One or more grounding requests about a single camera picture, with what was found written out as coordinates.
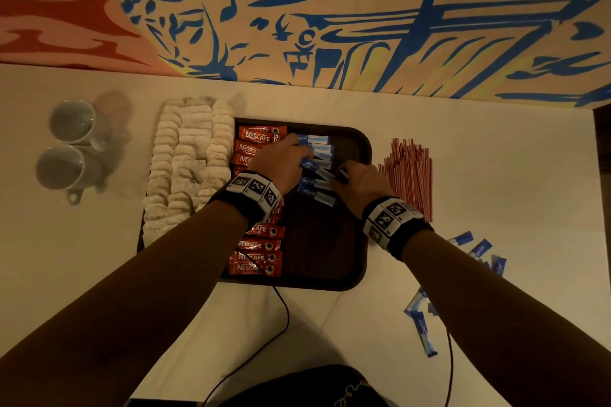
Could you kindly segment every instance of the mural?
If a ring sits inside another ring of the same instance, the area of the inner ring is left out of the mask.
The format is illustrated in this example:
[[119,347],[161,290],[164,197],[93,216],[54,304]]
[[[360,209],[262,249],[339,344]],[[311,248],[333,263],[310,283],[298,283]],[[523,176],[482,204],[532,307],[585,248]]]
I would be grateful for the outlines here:
[[0,0],[0,61],[449,99],[611,99],[610,0]]

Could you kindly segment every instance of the bundle of straws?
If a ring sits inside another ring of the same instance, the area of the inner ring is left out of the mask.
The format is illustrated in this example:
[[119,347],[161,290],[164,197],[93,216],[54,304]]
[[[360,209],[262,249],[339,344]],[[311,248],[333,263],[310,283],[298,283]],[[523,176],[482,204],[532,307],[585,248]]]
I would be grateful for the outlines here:
[[432,222],[432,159],[428,148],[398,138],[392,140],[392,153],[378,164],[395,194],[407,204],[424,214]]

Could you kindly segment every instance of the white mug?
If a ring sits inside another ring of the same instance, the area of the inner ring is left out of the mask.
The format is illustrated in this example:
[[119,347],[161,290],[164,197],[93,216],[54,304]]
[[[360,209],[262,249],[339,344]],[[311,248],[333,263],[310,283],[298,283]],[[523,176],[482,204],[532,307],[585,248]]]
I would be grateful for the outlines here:
[[36,162],[36,179],[49,190],[65,190],[66,203],[81,202],[82,191],[102,179],[102,165],[73,145],[47,148]]
[[111,146],[108,118],[85,100],[65,100],[51,111],[49,128],[62,143],[91,145],[103,152]]

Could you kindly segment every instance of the mug rim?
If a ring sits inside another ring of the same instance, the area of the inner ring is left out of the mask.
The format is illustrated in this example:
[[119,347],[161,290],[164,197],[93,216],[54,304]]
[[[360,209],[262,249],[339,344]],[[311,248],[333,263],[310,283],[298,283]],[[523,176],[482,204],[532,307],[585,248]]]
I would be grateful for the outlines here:
[[[76,139],[76,140],[62,140],[60,139],[57,135],[55,135],[55,133],[53,132],[53,126],[51,126],[51,120],[53,119],[53,115],[55,114],[56,110],[61,107],[63,104],[65,103],[70,103],[70,102],[80,102],[80,103],[84,103],[85,105],[87,105],[87,108],[89,108],[89,110],[91,110],[92,114],[93,114],[93,121],[92,121],[92,125],[89,128],[89,131],[82,137]],[[91,133],[94,131],[95,128],[95,123],[98,120],[97,117],[97,112],[95,109],[95,106],[93,103],[88,102],[87,100],[84,99],[65,99],[62,102],[58,103],[57,105],[55,105],[55,107],[53,107],[53,109],[51,110],[51,114],[49,115],[49,130],[51,131],[51,134],[53,135],[53,137],[55,139],[57,139],[58,142],[61,142],[63,144],[67,144],[67,145],[71,145],[71,144],[75,144],[75,143],[80,143],[82,141],[86,141],[89,137],[91,137]]]
[[[70,149],[72,149],[72,150],[76,150],[76,151],[77,151],[77,153],[79,153],[79,156],[81,157],[81,160],[82,160],[82,166],[81,166],[81,172],[80,172],[80,174],[78,175],[78,177],[76,178],[76,180],[75,180],[74,182],[72,182],[72,183],[71,183],[71,184],[70,184],[68,187],[63,187],[63,188],[49,188],[49,187],[45,187],[45,186],[43,185],[43,183],[41,182],[40,177],[39,177],[38,165],[39,165],[39,163],[40,163],[40,160],[42,159],[42,157],[43,157],[43,156],[44,156],[44,155],[45,155],[45,154],[46,154],[46,153],[47,153],[49,150],[54,150],[54,149],[56,149],[56,148],[70,148]],[[74,186],[75,186],[75,185],[77,185],[77,184],[78,184],[78,183],[81,181],[81,179],[82,179],[82,177],[83,177],[83,174],[85,174],[85,164],[86,164],[86,162],[85,162],[85,154],[83,153],[83,151],[82,151],[82,150],[81,150],[79,147],[77,147],[77,146],[75,146],[75,145],[71,145],[71,144],[61,143],[61,144],[59,144],[59,145],[55,145],[55,146],[53,146],[53,147],[46,148],[44,151],[42,151],[42,153],[41,153],[41,154],[39,155],[39,157],[36,159],[36,165],[35,165],[35,171],[36,171],[36,180],[38,181],[38,183],[39,183],[39,184],[41,184],[41,185],[42,185],[42,187],[43,187],[43,188],[46,188],[47,190],[70,190],[70,189],[73,189],[73,188],[74,188]]]

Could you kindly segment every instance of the wire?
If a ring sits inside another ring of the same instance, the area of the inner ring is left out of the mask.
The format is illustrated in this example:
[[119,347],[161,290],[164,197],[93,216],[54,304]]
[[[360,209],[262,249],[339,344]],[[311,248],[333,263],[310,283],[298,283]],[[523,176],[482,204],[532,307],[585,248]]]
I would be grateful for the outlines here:
[[454,380],[454,352],[452,351],[452,338],[450,338],[450,332],[446,329],[448,334],[448,346],[450,347],[450,382],[448,383],[448,395],[446,397],[446,405],[450,403],[450,396],[452,395],[452,381]]
[[[241,251],[241,253],[243,255],[245,255],[250,260],[250,262],[253,263],[256,266],[257,269],[259,269],[263,274],[265,274],[265,271],[261,268],[261,266],[259,264],[257,264],[253,260],[253,258],[248,255],[248,253],[245,253],[244,251]],[[210,391],[210,394],[206,397],[206,400],[203,402],[202,407],[204,405],[206,405],[206,403],[208,402],[208,399],[210,399],[210,396],[213,395],[213,393],[216,391],[216,389],[220,385],[222,385],[230,376],[232,376],[233,374],[239,372],[241,369],[243,369],[245,366],[247,366],[248,363],[251,360],[253,360],[255,357],[257,357],[261,353],[261,351],[263,351],[267,346],[269,346],[272,342],[274,342],[278,337],[280,337],[282,334],[284,334],[286,332],[286,330],[288,330],[288,325],[291,323],[291,313],[289,312],[288,306],[286,305],[286,302],[282,298],[282,295],[280,295],[280,292],[278,291],[278,289],[275,286],[272,286],[272,288],[274,289],[274,291],[276,292],[276,294],[280,298],[280,301],[284,305],[284,308],[286,309],[286,326],[278,334],[276,334],[275,336],[271,337],[271,339],[268,340],[263,346],[261,346],[259,349],[257,349],[257,351],[252,356],[250,356],[248,359],[246,359],[244,362],[242,362],[241,365],[239,365],[239,366],[237,366],[237,368],[233,369],[233,371],[231,373],[229,373],[228,375],[225,375],[223,377],[223,379],[220,380],[217,383],[217,385],[212,389],[212,391]]]

